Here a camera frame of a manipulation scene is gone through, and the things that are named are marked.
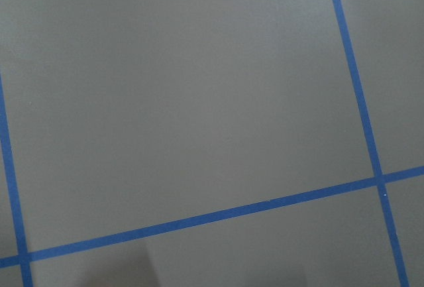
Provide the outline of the blue tape grid lines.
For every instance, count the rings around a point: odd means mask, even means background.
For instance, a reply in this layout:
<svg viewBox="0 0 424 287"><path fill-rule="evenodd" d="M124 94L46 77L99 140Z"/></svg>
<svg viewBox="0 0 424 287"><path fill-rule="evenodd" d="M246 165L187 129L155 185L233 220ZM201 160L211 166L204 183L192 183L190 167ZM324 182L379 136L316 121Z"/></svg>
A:
<svg viewBox="0 0 424 287"><path fill-rule="evenodd" d="M24 286L420 286L423 0L1 0Z"/></svg>

